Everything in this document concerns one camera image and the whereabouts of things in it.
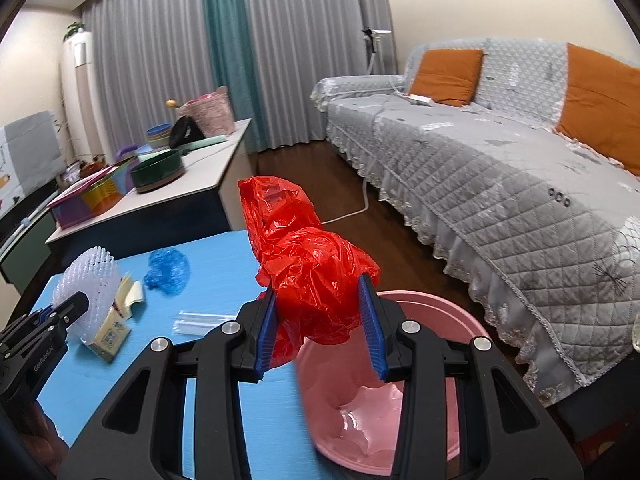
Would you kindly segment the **white air conditioner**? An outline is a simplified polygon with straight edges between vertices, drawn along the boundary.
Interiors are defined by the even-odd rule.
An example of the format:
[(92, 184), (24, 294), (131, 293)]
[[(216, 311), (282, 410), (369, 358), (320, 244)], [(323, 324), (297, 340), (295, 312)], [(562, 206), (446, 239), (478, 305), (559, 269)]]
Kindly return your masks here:
[(62, 44), (61, 82), (68, 135), (77, 158), (115, 161), (102, 110), (93, 34), (80, 26)]

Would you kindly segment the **black hat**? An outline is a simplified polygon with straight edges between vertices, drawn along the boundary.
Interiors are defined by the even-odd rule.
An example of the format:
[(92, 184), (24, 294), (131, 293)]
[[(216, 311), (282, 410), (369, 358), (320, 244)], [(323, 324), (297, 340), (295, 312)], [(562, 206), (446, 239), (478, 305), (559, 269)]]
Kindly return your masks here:
[(190, 116), (180, 117), (169, 133), (169, 147), (172, 150), (180, 146), (204, 140), (206, 135)]

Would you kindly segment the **grey quilted sofa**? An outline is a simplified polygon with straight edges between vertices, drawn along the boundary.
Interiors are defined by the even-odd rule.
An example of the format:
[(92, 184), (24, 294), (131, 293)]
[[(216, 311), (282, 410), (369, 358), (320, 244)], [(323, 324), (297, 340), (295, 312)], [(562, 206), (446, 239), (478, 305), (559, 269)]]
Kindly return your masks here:
[(542, 39), (449, 40), (483, 55), (473, 99), (419, 103), (429, 44), (399, 75), (324, 78), (311, 101), (326, 135), (469, 286), (526, 384), (552, 405), (631, 355), (639, 315), (639, 169), (612, 144), (570, 132), (573, 88), (601, 53)]

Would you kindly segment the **orange cushion right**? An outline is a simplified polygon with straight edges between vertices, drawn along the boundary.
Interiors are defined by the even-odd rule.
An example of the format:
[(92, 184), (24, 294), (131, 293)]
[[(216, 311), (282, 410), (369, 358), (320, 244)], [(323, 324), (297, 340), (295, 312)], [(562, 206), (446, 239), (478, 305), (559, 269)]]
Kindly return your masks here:
[(639, 70), (569, 44), (567, 87), (556, 130), (639, 173)]

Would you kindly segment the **stacked coloured bowls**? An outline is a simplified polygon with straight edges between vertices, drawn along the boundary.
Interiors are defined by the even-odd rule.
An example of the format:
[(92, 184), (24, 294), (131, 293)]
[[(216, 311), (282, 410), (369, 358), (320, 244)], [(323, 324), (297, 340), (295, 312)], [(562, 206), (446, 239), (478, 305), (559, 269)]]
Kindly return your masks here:
[(153, 126), (146, 130), (146, 140), (153, 150), (158, 148), (167, 148), (169, 145), (170, 134), (172, 130), (171, 122)]

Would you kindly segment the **white charger on sofa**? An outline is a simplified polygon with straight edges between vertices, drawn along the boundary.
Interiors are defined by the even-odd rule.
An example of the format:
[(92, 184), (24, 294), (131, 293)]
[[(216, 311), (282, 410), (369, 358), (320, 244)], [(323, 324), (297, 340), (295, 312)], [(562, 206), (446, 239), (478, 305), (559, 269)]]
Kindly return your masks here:
[(432, 106), (434, 101), (428, 96), (419, 96), (418, 94), (408, 94), (407, 100), (412, 105)]

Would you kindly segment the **pink plastic basin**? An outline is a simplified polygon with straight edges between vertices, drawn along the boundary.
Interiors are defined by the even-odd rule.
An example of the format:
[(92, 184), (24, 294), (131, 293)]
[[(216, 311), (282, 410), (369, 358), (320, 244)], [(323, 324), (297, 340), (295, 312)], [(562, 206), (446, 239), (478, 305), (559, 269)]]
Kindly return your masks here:
[[(386, 290), (378, 296), (397, 302), (406, 318), (444, 339), (466, 344), (487, 334), (469, 312), (426, 292)], [(295, 366), (307, 427), (320, 455), (352, 477), (389, 476), (404, 385), (378, 379), (363, 330), (356, 328), (348, 341), (334, 346), (306, 340)]]

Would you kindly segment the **cream paper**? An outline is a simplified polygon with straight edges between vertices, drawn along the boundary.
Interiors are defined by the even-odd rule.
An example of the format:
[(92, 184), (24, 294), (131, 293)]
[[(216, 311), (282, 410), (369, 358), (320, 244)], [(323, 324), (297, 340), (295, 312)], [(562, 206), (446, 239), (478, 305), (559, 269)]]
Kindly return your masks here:
[(124, 320), (132, 317), (132, 308), (135, 304), (144, 303), (143, 286), (140, 281), (135, 281), (130, 273), (121, 280), (116, 292), (114, 305)]

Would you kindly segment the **clear plastic wrapper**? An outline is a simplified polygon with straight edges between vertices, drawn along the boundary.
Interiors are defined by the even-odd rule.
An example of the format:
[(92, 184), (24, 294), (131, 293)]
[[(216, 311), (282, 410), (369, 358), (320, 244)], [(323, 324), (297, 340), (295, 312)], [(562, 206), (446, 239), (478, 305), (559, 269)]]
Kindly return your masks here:
[(234, 320), (234, 315), (180, 311), (172, 330), (179, 335), (203, 337), (214, 328)]

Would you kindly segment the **small tissue pack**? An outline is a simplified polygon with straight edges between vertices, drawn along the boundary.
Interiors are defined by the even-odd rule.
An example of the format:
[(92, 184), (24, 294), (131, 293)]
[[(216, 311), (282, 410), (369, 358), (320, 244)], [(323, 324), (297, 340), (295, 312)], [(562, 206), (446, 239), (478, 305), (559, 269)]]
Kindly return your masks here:
[(115, 308), (111, 308), (104, 322), (88, 343), (88, 348), (102, 361), (111, 364), (129, 333), (130, 328), (126, 320)]

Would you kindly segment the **blue plastic bag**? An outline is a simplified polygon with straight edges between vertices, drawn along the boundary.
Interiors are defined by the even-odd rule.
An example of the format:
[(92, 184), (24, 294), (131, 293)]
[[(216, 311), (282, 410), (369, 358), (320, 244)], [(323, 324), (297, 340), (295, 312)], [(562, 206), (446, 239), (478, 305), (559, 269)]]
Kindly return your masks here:
[(175, 297), (186, 288), (191, 275), (188, 258), (173, 247), (153, 250), (149, 255), (149, 270), (144, 277), (148, 289)]

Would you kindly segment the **white coffee table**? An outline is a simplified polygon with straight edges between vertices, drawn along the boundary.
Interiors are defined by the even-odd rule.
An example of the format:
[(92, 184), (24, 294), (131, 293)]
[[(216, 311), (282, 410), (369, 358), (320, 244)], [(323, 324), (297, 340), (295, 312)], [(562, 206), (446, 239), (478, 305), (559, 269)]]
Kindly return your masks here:
[(56, 229), (47, 239), (50, 252), (69, 264), (101, 246), (120, 259), (244, 230), (238, 182), (253, 175), (245, 145), (249, 125), (239, 120), (226, 142), (186, 154), (186, 172), (177, 180), (149, 193), (130, 191), (104, 214)]

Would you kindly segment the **pink woven basket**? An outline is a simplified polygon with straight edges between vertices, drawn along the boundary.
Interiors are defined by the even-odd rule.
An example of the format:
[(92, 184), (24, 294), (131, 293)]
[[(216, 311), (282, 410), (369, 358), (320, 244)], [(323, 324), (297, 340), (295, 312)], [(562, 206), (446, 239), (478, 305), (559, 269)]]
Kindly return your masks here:
[(176, 108), (178, 117), (190, 117), (196, 122), (204, 136), (230, 136), (235, 130), (232, 107), (226, 86), (203, 94)]

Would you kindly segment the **covered television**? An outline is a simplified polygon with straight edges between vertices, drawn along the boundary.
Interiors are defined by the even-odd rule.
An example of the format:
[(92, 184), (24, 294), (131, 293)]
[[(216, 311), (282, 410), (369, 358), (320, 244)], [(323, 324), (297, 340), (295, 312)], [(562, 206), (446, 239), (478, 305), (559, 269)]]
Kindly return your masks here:
[(52, 110), (1, 127), (1, 215), (65, 170)]

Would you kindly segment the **orange cushion near lamp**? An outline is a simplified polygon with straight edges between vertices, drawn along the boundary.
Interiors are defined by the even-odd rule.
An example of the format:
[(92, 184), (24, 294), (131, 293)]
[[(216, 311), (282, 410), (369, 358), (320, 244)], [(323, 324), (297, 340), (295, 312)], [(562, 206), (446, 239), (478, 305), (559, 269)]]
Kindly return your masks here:
[(480, 80), (483, 58), (480, 49), (427, 50), (408, 93), (438, 104), (469, 105)]

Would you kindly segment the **red plastic bag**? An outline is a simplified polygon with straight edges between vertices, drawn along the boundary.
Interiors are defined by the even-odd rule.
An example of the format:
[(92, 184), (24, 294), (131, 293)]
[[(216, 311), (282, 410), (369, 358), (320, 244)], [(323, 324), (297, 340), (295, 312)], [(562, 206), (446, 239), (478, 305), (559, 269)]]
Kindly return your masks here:
[(364, 250), (327, 230), (297, 184), (271, 176), (238, 182), (256, 282), (276, 296), (271, 365), (293, 361), (303, 343), (342, 344), (360, 326), (358, 278), (381, 269)]

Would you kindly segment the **colourful storage box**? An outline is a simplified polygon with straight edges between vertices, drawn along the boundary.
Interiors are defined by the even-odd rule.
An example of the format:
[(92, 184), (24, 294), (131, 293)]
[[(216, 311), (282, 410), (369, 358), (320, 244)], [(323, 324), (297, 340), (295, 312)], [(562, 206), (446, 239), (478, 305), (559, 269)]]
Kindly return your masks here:
[(77, 226), (113, 208), (134, 188), (131, 171), (138, 163), (134, 157), (119, 165), (107, 166), (62, 192), (48, 206), (58, 227)]

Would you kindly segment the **teal curtain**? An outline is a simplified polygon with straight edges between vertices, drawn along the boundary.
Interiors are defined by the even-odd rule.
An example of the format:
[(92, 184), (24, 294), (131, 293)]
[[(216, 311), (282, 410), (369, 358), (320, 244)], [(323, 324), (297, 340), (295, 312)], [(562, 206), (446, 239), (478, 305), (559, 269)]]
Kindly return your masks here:
[(216, 84), (228, 88), (236, 118), (250, 118), (247, 148), (268, 148), (245, 0), (203, 0), (209, 58)]

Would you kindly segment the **grey curtain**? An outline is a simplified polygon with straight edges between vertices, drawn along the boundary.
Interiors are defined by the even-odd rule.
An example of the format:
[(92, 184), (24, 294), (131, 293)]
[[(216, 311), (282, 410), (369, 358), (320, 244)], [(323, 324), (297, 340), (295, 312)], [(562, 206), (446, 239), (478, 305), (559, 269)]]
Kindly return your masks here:
[[(245, 7), (268, 148), (322, 139), (312, 89), (326, 77), (367, 71), (362, 31), (390, 29), (388, 0), (245, 0)], [(115, 146), (171, 120), (167, 100), (186, 102), (222, 87), (210, 65), (203, 0), (89, 0), (81, 17), (93, 34)], [(385, 73), (393, 73), (393, 40), (383, 40), (383, 56)]]

